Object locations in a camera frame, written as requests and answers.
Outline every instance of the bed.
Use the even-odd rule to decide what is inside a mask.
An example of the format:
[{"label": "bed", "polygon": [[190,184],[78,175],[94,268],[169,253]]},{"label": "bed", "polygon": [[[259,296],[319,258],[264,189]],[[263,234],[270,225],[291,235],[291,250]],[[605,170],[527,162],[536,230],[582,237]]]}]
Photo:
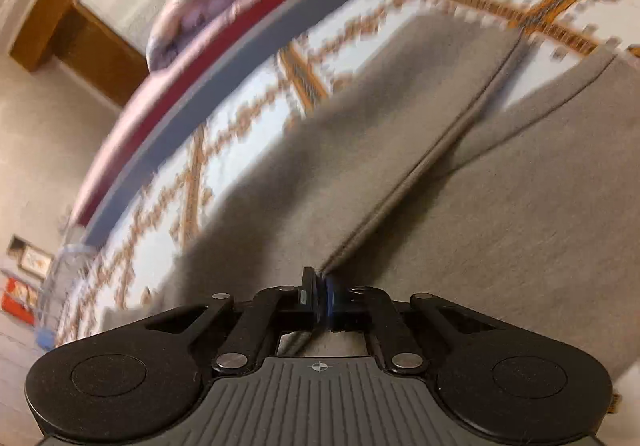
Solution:
[{"label": "bed", "polygon": [[[227,50],[234,44],[238,42],[261,48],[261,45],[254,41],[260,38],[257,32],[264,30],[266,25],[271,26],[274,16],[280,18],[286,13],[286,9],[297,8],[300,12],[296,14],[295,23],[280,22],[281,27],[277,32],[270,28],[270,40],[276,44],[283,44],[344,1],[316,0],[310,7],[309,0],[237,0],[224,14],[208,25],[172,65],[153,72],[133,95],[118,118],[116,126],[104,141],[82,184],[71,213],[71,225],[87,226],[91,220],[95,222],[94,214],[98,205],[133,153],[190,87],[194,86],[221,56],[229,56]],[[260,56],[253,61],[253,66],[248,63],[245,67],[248,71],[252,70],[260,58],[265,58],[277,47],[267,49],[267,52],[259,52]],[[104,234],[88,240],[99,242],[102,236]]]},{"label": "bed", "polygon": [[486,116],[509,108],[598,45],[617,47],[630,60],[640,57],[634,21],[640,0],[345,1],[333,0],[330,10],[327,0],[285,1],[214,63],[201,63],[198,78],[182,85],[146,136],[135,139],[129,129],[127,137],[137,142],[119,154],[115,179],[103,181],[99,207],[78,216],[88,222],[84,242],[99,251],[69,290],[57,343],[98,332],[107,308],[148,302],[243,171],[348,86],[417,14],[453,14],[530,35],[526,64]]}]

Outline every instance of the metal screw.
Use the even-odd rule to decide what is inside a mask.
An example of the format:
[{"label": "metal screw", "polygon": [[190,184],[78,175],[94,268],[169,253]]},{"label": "metal screw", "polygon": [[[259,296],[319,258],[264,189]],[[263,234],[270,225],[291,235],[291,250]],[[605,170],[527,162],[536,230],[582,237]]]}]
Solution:
[{"label": "metal screw", "polygon": [[418,368],[422,364],[422,358],[411,352],[401,352],[392,357],[391,361],[398,368]]},{"label": "metal screw", "polygon": [[216,363],[222,368],[241,368],[245,366],[248,359],[244,354],[238,354],[237,352],[228,352],[218,356]]}]

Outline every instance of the red object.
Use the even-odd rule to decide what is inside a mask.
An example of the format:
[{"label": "red object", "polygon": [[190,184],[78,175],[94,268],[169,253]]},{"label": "red object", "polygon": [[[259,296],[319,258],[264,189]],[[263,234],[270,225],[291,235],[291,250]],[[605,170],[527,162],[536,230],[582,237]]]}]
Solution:
[{"label": "red object", "polygon": [[4,288],[4,294],[2,295],[2,310],[20,318],[20,320],[28,323],[29,325],[33,325],[35,323],[33,311],[31,311],[26,301],[22,304],[18,301],[18,297],[13,294],[17,293],[18,289],[21,287],[28,292],[29,287],[23,282],[20,282],[20,280],[16,280],[15,278],[9,278],[7,280]]},{"label": "red object", "polygon": [[168,87],[152,109],[145,114],[145,119],[140,122],[136,131],[130,134],[129,139],[123,142],[117,154],[114,156],[108,172],[105,172],[98,184],[95,185],[94,190],[89,194],[89,198],[80,208],[77,217],[75,217],[76,223],[82,226],[86,226],[89,223],[98,205],[131,156],[189,87],[191,87],[227,49],[247,33],[249,29],[284,1],[285,0],[259,0],[253,7],[240,13],[235,21],[216,36],[216,39],[196,57],[181,76]]}]

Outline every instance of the framed picture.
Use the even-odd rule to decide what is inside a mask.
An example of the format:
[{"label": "framed picture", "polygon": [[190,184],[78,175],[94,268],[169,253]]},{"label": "framed picture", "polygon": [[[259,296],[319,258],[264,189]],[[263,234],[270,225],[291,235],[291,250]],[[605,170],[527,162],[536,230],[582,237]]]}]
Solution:
[{"label": "framed picture", "polygon": [[17,262],[21,270],[40,280],[46,278],[53,262],[52,254],[32,246],[29,242],[15,235],[9,244],[7,255]]},{"label": "framed picture", "polygon": [[47,277],[47,273],[49,272],[49,267],[51,267],[52,262],[52,255],[42,251],[41,249],[27,245],[24,248],[18,267],[44,279]]},{"label": "framed picture", "polygon": [[0,299],[0,308],[20,320],[33,325],[38,304],[38,291],[17,278],[9,278]]}]

